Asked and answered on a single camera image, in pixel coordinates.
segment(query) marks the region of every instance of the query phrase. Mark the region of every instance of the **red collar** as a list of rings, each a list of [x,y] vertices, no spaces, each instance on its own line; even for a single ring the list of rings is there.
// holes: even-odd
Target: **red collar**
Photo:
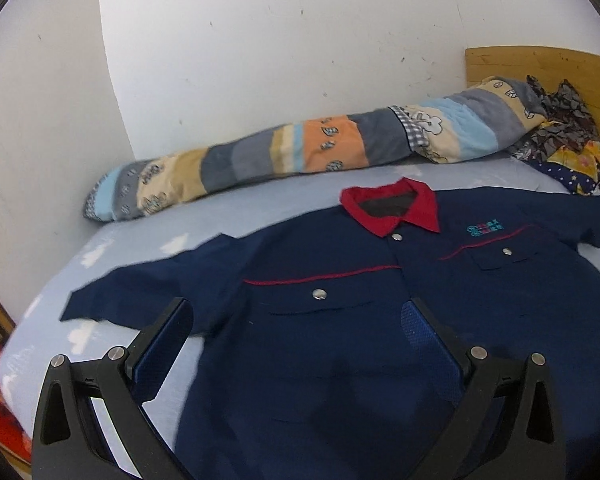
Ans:
[[[365,212],[359,204],[373,198],[387,198],[413,191],[416,198],[402,216],[375,217]],[[387,236],[400,222],[408,222],[434,233],[440,232],[436,195],[427,184],[402,178],[395,184],[380,187],[349,187],[343,189],[340,203],[365,229],[376,236]]]

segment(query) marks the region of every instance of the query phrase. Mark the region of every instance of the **bed sheet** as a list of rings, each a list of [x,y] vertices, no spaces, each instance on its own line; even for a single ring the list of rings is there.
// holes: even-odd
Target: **bed sheet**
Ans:
[[[107,224],[46,284],[11,335],[0,359],[0,387],[5,400],[31,435],[42,381],[53,355],[63,353],[74,362],[101,358],[112,346],[127,346],[136,335],[135,330],[108,322],[59,322],[72,290],[115,267],[166,258],[195,248],[219,233],[241,237],[304,212],[336,205],[343,188],[382,186],[404,176],[422,180],[433,189],[498,186],[565,192],[557,181],[503,153],[443,165],[413,157],[392,166],[241,187],[155,216]],[[581,246],[580,253],[600,270],[600,249]],[[170,446],[202,346],[201,338],[187,340],[158,396],[144,405]],[[104,404],[99,401],[95,407],[118,463],[135,472]]]

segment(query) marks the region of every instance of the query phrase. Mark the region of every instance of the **wooden frame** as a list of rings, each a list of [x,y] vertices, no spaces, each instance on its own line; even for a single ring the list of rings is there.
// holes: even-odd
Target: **wooden frame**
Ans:
[[[550,46],[485,46],[468,48],[467,85],[490,75],[525,80],[538,78],[547,91],[555,91],[563,79],[576,87],[600,132],[600,56]]]

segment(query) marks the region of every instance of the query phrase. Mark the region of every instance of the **white wall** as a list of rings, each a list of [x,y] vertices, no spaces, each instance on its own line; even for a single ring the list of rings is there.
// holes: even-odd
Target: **white wall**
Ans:
[[[10,0],[0,13],[0,300],[16,320],[97,229],[99,176],[132,151],[98,0]]]
[[[588,0],[100,0],[138,158],[464,85],[464,49],[600,54]]]

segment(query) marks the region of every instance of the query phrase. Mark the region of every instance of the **checkered fabric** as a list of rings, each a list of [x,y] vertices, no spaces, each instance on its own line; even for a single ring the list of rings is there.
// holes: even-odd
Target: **checkered fabric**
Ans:
[[[411,119],[404,108],[399,106],[389,106],[389,110],[391,110],[402,123],[402,127],[407,134],[407,140],[409,141],[409,146],[412,151],[416,151],[416,148],[422,148],[429,145],[429,137],[427,137],[422,126]]]

